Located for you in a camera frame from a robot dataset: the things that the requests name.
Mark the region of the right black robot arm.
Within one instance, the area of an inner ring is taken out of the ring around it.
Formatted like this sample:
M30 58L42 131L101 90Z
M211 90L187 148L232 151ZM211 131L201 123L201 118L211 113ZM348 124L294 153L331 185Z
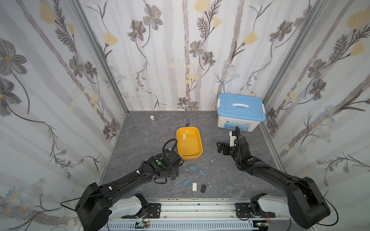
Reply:
M309 229L316 224L320 225L334 211L336 220L331 225L339 222L337 209L322 195L313 179L290 175L253 156L240 131L239 127L235 127L230 132L229 143L217 142L217 151L232 157L239 171L260 178L284 193L284 197L266 193L252 197L248 218L260 218L269 213L281 214L294 220L300 227Z

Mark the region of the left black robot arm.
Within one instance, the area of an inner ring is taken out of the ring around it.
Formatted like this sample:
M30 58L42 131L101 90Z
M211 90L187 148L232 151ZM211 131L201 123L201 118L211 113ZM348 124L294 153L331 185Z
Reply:
M142 161L135 171L103 185L92 183L86 187L82 196L76 198L77 204L73 208L85 231L98 231L115 217L139 216L149 209L148 202L140 193L125 203L119 200L146 183L166 184L168 179L178 177L177 170L184 163L175 151L178 140L167 142L173 142L173 147L163 146L160 154Z

